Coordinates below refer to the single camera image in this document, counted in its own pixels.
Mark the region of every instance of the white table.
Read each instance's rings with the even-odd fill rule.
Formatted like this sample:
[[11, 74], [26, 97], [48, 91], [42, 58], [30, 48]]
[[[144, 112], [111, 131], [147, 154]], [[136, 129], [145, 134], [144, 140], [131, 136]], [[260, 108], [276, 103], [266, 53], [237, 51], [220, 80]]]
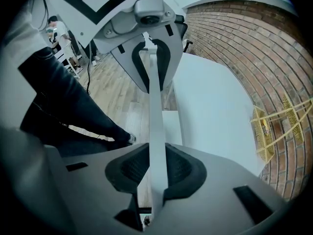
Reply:
[[265, 162], [256, 154], [250, 120], [253, 104], [225, 66], [184, 53], [173, 79], [182, 144], [231, 159], [258, 176]]

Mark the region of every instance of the sneaker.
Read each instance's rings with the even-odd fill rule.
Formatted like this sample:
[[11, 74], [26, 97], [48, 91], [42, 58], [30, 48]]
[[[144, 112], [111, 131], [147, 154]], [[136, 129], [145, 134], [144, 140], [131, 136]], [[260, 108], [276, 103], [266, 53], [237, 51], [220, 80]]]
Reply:
[[136, 136], [133, 133], [130, 133], [131, 137], [129, 138], [128, 142], [129, 144], [134, 144], [136, 142]]
[[78, 67], [78, 68], [76, 69], [77, 74], [78, 74], [79, 72], [81, 72], [82, 70], [83, 70], [83, 67]]

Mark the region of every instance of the wooden floor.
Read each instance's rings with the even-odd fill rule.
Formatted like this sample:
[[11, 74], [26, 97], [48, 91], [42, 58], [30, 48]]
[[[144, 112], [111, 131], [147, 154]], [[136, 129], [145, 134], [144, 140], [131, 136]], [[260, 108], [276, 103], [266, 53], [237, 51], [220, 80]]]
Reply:
[[[136, 135], [136, 143], [149, 142], [149, 95], [139, 89], [111, 54], [99, 56], [102, 59], [97, 66], [90, 68], [90, 96], [116, 124]], [[140, 56], [149, 74], [149, 55], [141, 51]], [[81, 61], [84, 70], [79, 73], [79, 82], [85, 88], [88, 83], [87, 61]], [[169, 86], [161, 94], [163, 104], [168, 91]], [[177, 110], [174, 93], [163, 110]], [[82, 128], [70, 128], [84, 135], [112, 140]], [[149, 170], [138, 187], [138, 203], [140, 207], [151, 207]]]

